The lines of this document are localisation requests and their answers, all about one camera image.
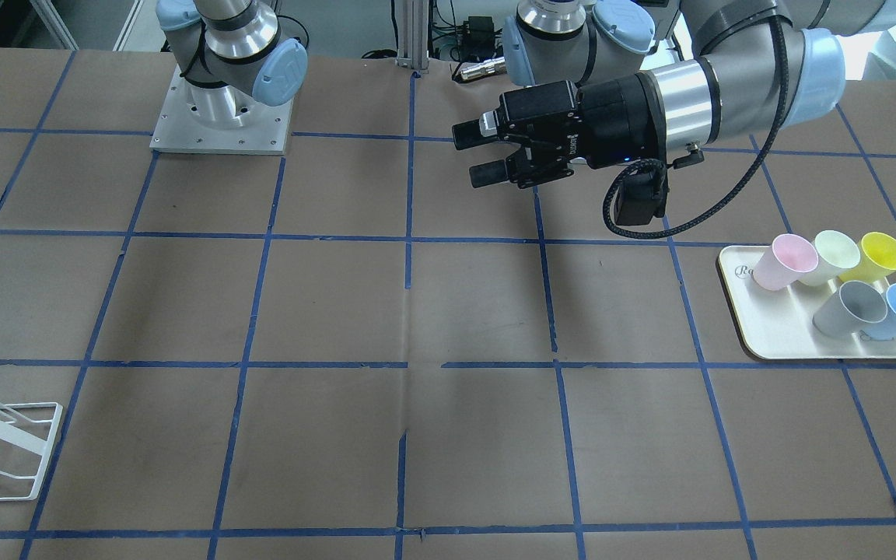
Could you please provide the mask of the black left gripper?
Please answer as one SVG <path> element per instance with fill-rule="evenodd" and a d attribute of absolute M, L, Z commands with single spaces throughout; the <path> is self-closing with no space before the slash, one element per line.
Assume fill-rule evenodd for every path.
<path fill-rule="evenodd" d="M 572 175 L 582 157 L 590 169 L 667 156 L 666 123 L 654 78 L 635 73 L 600 84 L 570 81 L 513 89 L 475 120 L 452 125 L 457 150 L 494 142 L 519 148 L 505 159 L 470 167 L 473 188 L 512 182 L 536 187 Z"/>

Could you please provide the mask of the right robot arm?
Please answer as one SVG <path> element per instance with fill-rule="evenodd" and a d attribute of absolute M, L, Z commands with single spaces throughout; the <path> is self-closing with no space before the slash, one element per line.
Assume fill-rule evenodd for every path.
<path fill-rule="evenodd" d="M 263 1 L 159 1 L 156 18 L 199 123 L 241 127 L 255 107 L 283 106 L 302 88 L 306 48 Z"/>

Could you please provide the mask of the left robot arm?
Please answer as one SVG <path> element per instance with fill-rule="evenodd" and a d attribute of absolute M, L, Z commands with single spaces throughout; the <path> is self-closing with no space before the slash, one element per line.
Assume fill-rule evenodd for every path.
<path fill-rule="evenodd" d="M 840 37 L 889 30 L 896 1 L 520 1 L 502 26 L 515 91 L 452 130 L 508 142 L 473 187 L 520 188 L 782 127 L 835 108 Z"/>

